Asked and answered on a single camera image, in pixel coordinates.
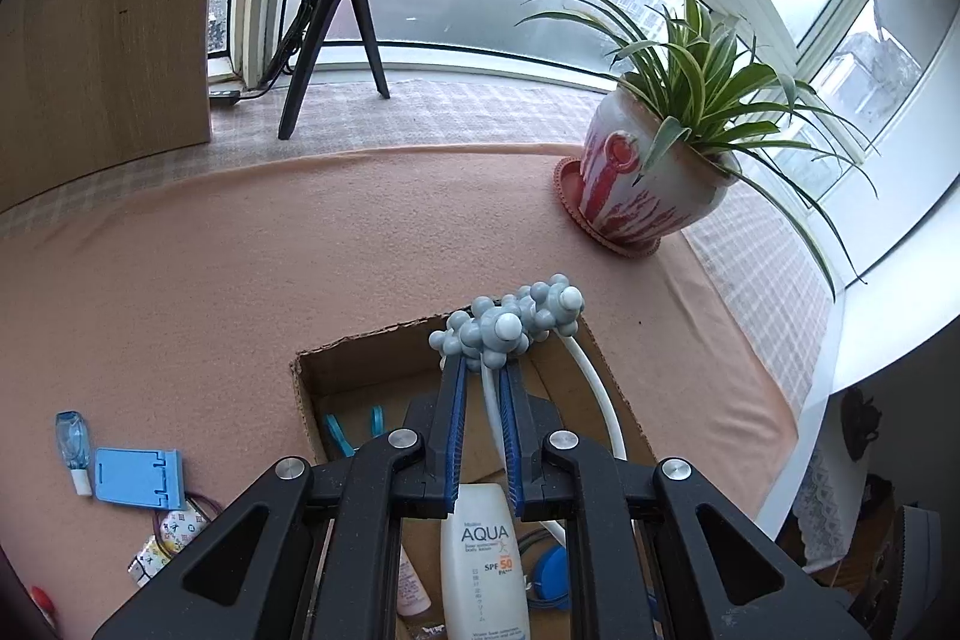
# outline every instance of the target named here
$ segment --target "pink blanket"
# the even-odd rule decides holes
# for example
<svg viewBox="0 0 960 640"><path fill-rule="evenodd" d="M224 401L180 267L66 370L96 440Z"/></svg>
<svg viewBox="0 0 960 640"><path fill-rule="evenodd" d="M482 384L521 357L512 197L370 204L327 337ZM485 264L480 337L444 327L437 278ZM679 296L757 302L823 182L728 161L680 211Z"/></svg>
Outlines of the pink blanket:
<svg viewBox="0 0 960 640"><path fill-rule="evenodd" d="M53 416L94 444L180 448L227 503L309 453L296 351L500 295L555 271L656 456L686 456L747 513L796 442L781 391L680 235L644 261L588 239L551 191L563 145L284 161L142 191L0 242L0 539L67 640L133 593L146 511L74 496Z"/></svg>

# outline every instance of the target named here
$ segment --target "ceramic flower pot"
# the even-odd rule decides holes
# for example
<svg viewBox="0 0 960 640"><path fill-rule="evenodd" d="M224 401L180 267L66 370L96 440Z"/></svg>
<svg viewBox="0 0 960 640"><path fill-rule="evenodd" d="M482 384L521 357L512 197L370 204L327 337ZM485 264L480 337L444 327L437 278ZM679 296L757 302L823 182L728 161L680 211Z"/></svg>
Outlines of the ceramic flower pot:
<svg viewBox="0 0 960 640"><path fill-rule="evenodd" d="M607 95L590 121L579 209L593 231L621 247L656 249L660 237L715 210L736 181L675 143L637 182L658 126L659 119L623 88ZM736 159L725 156L725 165L735 167Z"/></svg>

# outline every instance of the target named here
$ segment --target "tripod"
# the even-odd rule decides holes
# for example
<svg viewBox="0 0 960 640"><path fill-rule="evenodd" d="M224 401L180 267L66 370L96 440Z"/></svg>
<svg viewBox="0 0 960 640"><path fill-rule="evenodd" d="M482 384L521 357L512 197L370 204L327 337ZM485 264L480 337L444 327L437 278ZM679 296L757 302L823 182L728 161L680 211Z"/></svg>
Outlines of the tripod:
<svg viewBox="0 0 960 640"><path fill-rule="evenodd" d="M294 132L294 128L296 128L296 119L299 117L301 105L304 104L304 94L306 94L307 85L310 83L310 74L313 73L313 67L320 56L323 39L330 29L330 23L333 22L333 16L336 14L337 7L340 6L340 1L342 0L310 0L313 11L304 34L304 43L301 46L299 57L296 59L287 97L283 102L280 130L277 131L277 138L279 139L289 139ZM380 60L380 50L376 45L376 33L373 31L370 4L367 0L350 0L350 3L353 5L354 15L356 15L357 28L360 29L360 38L367 52L367 60L370 62L370 70L373 72L373 82L376 83L376 90L382 97L390 98L387 77L383 73L383 63Z"/></svg>

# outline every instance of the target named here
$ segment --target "small box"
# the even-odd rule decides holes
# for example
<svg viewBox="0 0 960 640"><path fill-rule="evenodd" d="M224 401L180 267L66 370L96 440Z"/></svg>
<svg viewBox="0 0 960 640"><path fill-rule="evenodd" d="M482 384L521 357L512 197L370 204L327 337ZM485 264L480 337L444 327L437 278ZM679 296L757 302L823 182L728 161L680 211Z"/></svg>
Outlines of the small box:
<svg viewBox="0 0 960 640"><path fill-rule="evenodd" d="M440 356L430 348L427 338L432 330L445 328L445 319L446 316L426 317L299 353L292 367L296 400L316 463L343 457L341 448L323 426L323 415L336 415L347 441L359 448L371 438L373 405L383 408L384 424L390 431L402 424L407 404L414 396L440 387ZM610 367L583 319L580 319L576 338L611 396L630 461L653 466L656 461L640 424L620 394ZM534 343L529 352L520 357L520 365L527 390L550 399L568 429L610 447L603 415L592 391L573 357L555 335L546 342ZM460 481L506 485L488 429L480 378L475 375L467 380ZM517 528L522 532L537 526L518 524ZM405 520L402 537L416 574L432 602L440 605L440 522ZM568 638L569 613L532 611L530 629L531 640ZM406 637L405 627L398 622L397 638Z"/></svg>
<svg viewBox="0 0 960 640"><path fill-rule="evenodd" d="M179 451L97 448L94 491L100 501L157 510L184 506Z"/></svg>

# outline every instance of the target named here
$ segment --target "plant leaf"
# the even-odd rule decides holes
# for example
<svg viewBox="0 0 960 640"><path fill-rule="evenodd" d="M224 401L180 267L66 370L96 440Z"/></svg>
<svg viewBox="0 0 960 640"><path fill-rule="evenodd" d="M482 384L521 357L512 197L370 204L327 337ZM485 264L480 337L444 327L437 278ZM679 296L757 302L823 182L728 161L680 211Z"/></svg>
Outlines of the plant leaf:
<svg viewBox="0 0 960 640"><path fill-rule="evenodd" d="M679 44L667 42L661 47L666 47L669 54L673 56L671 62L676 63L686 82L690 87L690 118L689 126L696 129L700 119L704 116L704 94L706 86L704 85L704 73L700 70L700 64L696 59Z"/></svg>
<svg viewBox="0 0 960 640"><path fill-rule="evenodd" d="M765 88L776 80L776 72L765 63L750 63L734 74L726 85L717 91L707 106L707 114L730 106L750 92Z"/></svg>
<svg viewBox="0 0 960 640"><path fill-rule="evenodd" d="M792 76L789 76L789 74L784 74L781 71L776 73L776 79L779 80L781 88L784 89L787 105L790 107L790 109L793 109L797 104L797 83L794 81Z"/></svg>
<svg viewBox="0 0 960 640"><path fill-rule="evenodd" d="M627 44L629 44L622 36L613 33L608 25L603 25L597 18L589 16L584 12L538 12L535 15L523 18L523 20L515 24L515 27L521 23L529 23L530 20L570 20L571 23L587 25L588 28L600 31L600 33L613 39L613 42L616 42L619 47L626 47Z"/></svg>
<svg viewBox="0 0 960 640"><path fill-rule="evenodd" d="M808 95L817 95L817 92L813 89L813 86L809 82L803 82L803 80L796 80L797 87L805 92Z"/></svg>
<svg viewBox="0 0 960 640"><path fill-rule="evenodd" d="M657 9L656 6L651 6L650 4L645 4L644 6L646 6L646 8L649 9L651 12L654 12L660 15L661 18L664 18L664 20L666 20L667 23L675 23L675 25L678 25L680 28L683 28L684 30L691 30L690 23L688 23L683 18L678 18L671 15L670 10L666 8L666 4L664 4L663 9Z"/></svg>
<svg viewBox="0 0 960 640"><path fill-rule="evenodd" d="M700 8L700 35L709 40L713 33L713 20L710 18L710 10L704 4L699 4Z"/></svg>
<svg viewBox="0 0 960 640"><path fill-rule="evenodd" d="M731 128L722 131L709 141L704 140L704 143L708 143L709 145L723 145L723 143L734 142L735 140L745 139L747 137L758 137L761 134L778 133L779 126L771 121L742 122L742 124L731 126Z"/></svg>
<svg viewBox="0 0 960 640"><path fill-rule="evenodd" d="M637 180L640 180L641 175L646 175L653 167L656 167L659 160L672 148L673 143L680 139L686 139L689 135L690 129L688 127L681 124L674 116L666 116L659 128L656 129L656 134L650 143L650 148L643 157Z"/></svg>
<svg viewBox="0 0 960 640"><path fill-rule="evenodd" d="M697 62L700 66L700 69L704 68L707 65L707 57L710 54L710 42L707 42L706 39L695 39L692 42L686 43L686 50L693 56L693 60ZM704 78L704 90L706 90L707 78Z"/></svg>
<svg viewBox="0 0 960 640"><path fill-rule="evenodd" d="M739 170L731 169L731 167L725 167L720 164L714 164L714 166L722 172L726 172L727 175L731 175L736 177L736 179L740 180L741 182L745 182L752 189L754 189L757 194L763 196L781 212L781 215L783 215L784 218L789 221L790 225L793 226L793 230L800 235L800 239L803 239L803 244L806 245L806 249L810 251L810 255L813 256L813 260L817 263L821 273L824 275L824 280L827 281L827 285L829 286L830 295L832 295L833 301L835 302L837 300L837 291L836 287L833 285L833 276L830 274L830 267L827 263L827 258L824 256L823 250L820 249L816 239L813 238L813 234L810 233L809 229L803 225L800 220L794 218L790 211L776 200L776 196L771 194L770 191L767 191L764 186L760 185L760 183L755 182L755 180L747 177L747 175L744 175L744 173L740 172Z"/></svg>
<svg viewBox="0 0 960 640"><path fill-rule="evenodd" d="M643 92L642 98L653 110L654 115L660 119L666 117L667 107L664 90L662 90L661 84L656 79L651 78L646 70L628 71L622 79Z"/></svg>
<svg viewBox="0 0 960 640"><path fill-rule="evenodd" d="M860 130L856 126L856 124L853 123L853 121L848 121L848 119L844 118L842 115L837 115L835 112L832 112L829 109L813 106L811 104L797 104L797 109L805 110L807 112L813 112L814 114L819 114L819 115L829 115L832 118L837 118L839 121L843 122L843 124L847 124L848 127L850 127L851 131L856 131L856 133L861 136L864 142L867 143L867 147L872 148L874 152L877 153L877 155L880 155L880 150L877 149L877 145L874 145L872 140L870 140L870 137L868 137L865 133L863 133L863 131Z"/></svg>
<svg viewBox="0 0 960 640"><path fill-rule="evenodd" d="M661 118L669 115L667 105L669 105L669 96L666 89L666 69L661 63L659 54L653 49L642 49L631 57L635 73L642 77L650 97L656 100L659 107L658 114Z"/></svg>
<svg viewBox="0 0 960 640"><path fill-rule="evenodd" d="M700 6L697 4L697 0L683 0L683 18L698 35L702 33Z"/></svg>
<svg viewBox="0 0 960 640"><path fill-rule="evenodd" d="M643 90L641 87L638 87L630 80L624 79L623 77L618 78L617 82L631 94L639 98L644 104L646 104L650 111L653 112L658 118L661 117L661 113L659 112L658 108L656 108L656 102L654 102L654 100L652 100L651 97L646 94L645 90Z"/></svg>
<svg viewBox="0 0 960 640"><path fill-rule="evenodd" d="M632 44L627 44L627 47L618 50L617 54L613 57L614 61L622 61L624 58L629 58L635 52L640 52L642 49L650 49L650 47L656 47L659 44L652 39L644 39L642 42L633 42Z"/></svg>
<svg viewBox="0 0 960 640"><path fill-rule="evenodd" d="M621 20L623 20L623 23L624 25L626 25L626 28L629 28L630 30L632 30L632 32L635 34L635 37L637 37L637 39L650 38L646 34L646 32L644 32L644 30L639 25L637 25L634 19L627 14L627 12L624 9L617 6L610 0L597 0L597 1L601 1L602 4L605 4L608 7L608 9L611 10L611 12L618 15L618 17L621 18Z"/></svg>
<svg viewBox="0 0 960 640"><path fill-rule="evenodd" d="M755 161L760 161L765 167L767 167L767 169L771 170L774 175L781 178L781 180L784 180L784 182L790 186L790 188L792 188L796 194L798 194L798 196L802 196L803 199L806 199L809 202L810 206L817 212L817 215L819 215L821 218L824 218L824 222L827 223L827 226L829 226L829 229L832 231L834 237L837 237L837 242L840 242L840 249L843 250L844 256L847 257L847 263L850 264L850 268L853 270L853 276L856 277L856 279L861 283L864 282L863 278L861 278L857 273L856 267L853 266L853 259L850 257L850 253L847 251L847 246L844 244L843 238L840 236L840 232L837 230L836 225L834 225L833 221L830 219L827 211L817 203L817 200L813 199L813 196L810 196L810 194L808 194L803 188L785 175L784 172L781 172L777 167L771 166L766 159L763 158L763 156L757 155L757 153L749 149L744 149L742 152L744 155L749 155Z"/></svg>
<svg viewBox="0 0 960 640"><path fill-rule="evenodd" d="M736 32L729 31L720 39L713 52L707 57L704 79L707 80L707 104L712 103L718 90L730 81L733 66L736 64Z"/></svg>
<svg viewBox="0 0 960 640"><path fill-rule="evenodd" d="M520 1L520 6L523 6L523 4L531 4L531 2L533 2L533 1L543 1L543 0L526 0L526 1ZM592 9L596 9L598 12L602 13L602 14L605 15L609 20L611 20L611 21L617 26L617 28L619 29L619 31L622 32L622 33L627 37L628 41L630 41L630 40L632 40L632 39L635 39L635 36L634 36L634 33L632 32L632 30L628 30L628 29L627 29L627 26L624 25L624 23L622 22L622 20L619 20L619 19L616 17L616 15L614 15L613 12L611 12L610 10L606 9L606 7L601 6L600 4L594 4L594 2L593 2L593 1L590 1L590 0L570 0L570 1L576 1L578 4L584 4L585 6L589 6L589 7L592 8ZM569 12L579 12L579 9L568 9L567 11L569 11Z"/></svg>
<svg viewBox="0 0 960 640"><path fill-rule="evenodd" d="M797 114L795 112L791 113L790 107L786 104L779 103L779 101L750 101L746 104L738 102L731 104L726 109L704 115L700 136L706 139L709 138L710 132L722 130L720 124L723 121L738 118L738 116L741 115L758 115L761 112L780 112L788 115Z"/></svg>
<svg viewBox="0 0 960 640"><path fill-rule="evenodd" d="M840 161L843 161L845 164L850 164L853 169L856 169L864 177L867 178L867 182L870 183L870 187L874 191L874 196L876 199L880 198L880 194L877 194L877 186L874 185L874 181L870 179L870 175L867 172L864 172L862 167L859 167L856 163L848 159L846 156L840 155L835 152L829 152L827 150L821 150L815 148L813 145L810 145L808 142L800 142L800 140L795 139L760 139L760 140L747 140L747 142L735 142L735 143L698 143L698 142L688 142L692 148L696 148L702 154L706 155L714 151L728 150L730 152L743 151L746 149L765 149L765 148L793 148L798 150L808 150L809 152L816 153L811 160L819 160L821 158L836 158ZM781 170L780 167L776 167L778 172L781 172L781 175L784 174L784 170Z"/></svg>

